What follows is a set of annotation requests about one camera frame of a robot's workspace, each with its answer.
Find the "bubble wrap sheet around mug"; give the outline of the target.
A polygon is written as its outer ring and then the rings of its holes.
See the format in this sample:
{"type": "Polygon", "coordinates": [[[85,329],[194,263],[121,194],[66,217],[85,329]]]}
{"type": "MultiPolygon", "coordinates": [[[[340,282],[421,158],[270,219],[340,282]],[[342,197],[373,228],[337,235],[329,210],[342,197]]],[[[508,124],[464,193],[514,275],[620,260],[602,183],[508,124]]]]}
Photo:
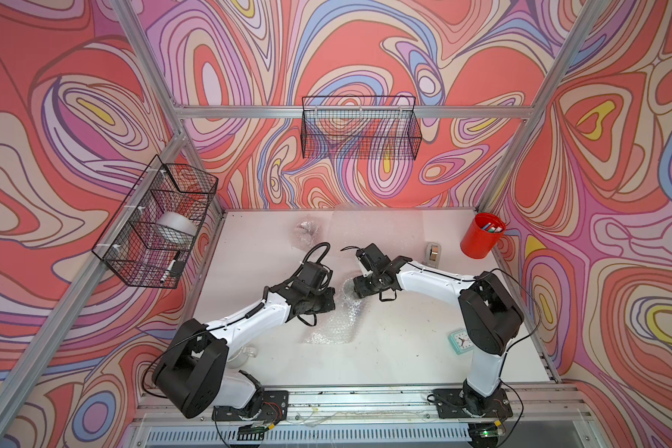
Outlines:
{"type": "Polygon", "coordinates": [[[321,225],[316,220],[300,220],[292,228],[291,246],[308,251],[321,242],[321,225]]]}

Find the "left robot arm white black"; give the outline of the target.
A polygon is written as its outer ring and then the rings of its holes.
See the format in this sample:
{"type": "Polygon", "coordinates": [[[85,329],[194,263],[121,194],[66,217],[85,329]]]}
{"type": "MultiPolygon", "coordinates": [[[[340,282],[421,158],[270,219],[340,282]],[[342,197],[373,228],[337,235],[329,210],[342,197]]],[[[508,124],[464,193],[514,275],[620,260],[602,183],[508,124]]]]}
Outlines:
{"type": "Polygon", "coordinates": [[[179,327],[158,360],[152,382],[190,419],[211,407],[229,408],[252,419],[264,406],[264,389],[250,373],[228,366],[252,340],[304,315],[335,309],[334,287],[310,287],[300,280],[263,289],[252,306],[207,324],[193,318],[179,327]]]}

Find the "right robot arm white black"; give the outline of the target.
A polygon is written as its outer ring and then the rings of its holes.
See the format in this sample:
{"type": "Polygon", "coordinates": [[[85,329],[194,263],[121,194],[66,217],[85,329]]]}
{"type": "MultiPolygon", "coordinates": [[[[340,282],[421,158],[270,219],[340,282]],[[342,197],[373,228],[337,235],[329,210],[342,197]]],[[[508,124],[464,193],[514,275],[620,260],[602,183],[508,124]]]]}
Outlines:
{"type": "Polygon", "coordinates": [[[500,279],[491,272],[461,276],[400,258],[384,268],[363,268],[353,278],[360,299],[407,291],[455,305],[473,344],[472,364],[461,389],[465,414],[486,416],[501,391],[509,342],[520,332],[524,315],[500,279]]]}

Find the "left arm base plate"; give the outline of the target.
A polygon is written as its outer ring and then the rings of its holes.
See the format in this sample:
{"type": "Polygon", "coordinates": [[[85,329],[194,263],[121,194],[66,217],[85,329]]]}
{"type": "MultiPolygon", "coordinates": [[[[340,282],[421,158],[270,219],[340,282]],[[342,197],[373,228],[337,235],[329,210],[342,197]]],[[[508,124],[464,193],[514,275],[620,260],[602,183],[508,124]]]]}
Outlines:
{"type": "Polygon", "coordinates": [[[215,406],[212,417],[217,422],[279,423],[287,418],[289,392],[285,389],[258,391],[254,398],[242,408],[215,406]]]}

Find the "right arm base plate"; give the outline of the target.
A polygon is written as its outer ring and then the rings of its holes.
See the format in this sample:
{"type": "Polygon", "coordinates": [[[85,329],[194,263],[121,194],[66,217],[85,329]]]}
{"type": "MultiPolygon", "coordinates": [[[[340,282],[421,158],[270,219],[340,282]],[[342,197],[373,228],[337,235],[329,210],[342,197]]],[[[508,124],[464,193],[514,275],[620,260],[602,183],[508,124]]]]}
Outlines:
{"type": "Polygon", "coordinates": [[[506,392],[499,386],[491,396],[483,397],[471,388],[437,388],[427,395],[440,419],[507,420],[513,409],[506,392]]]}

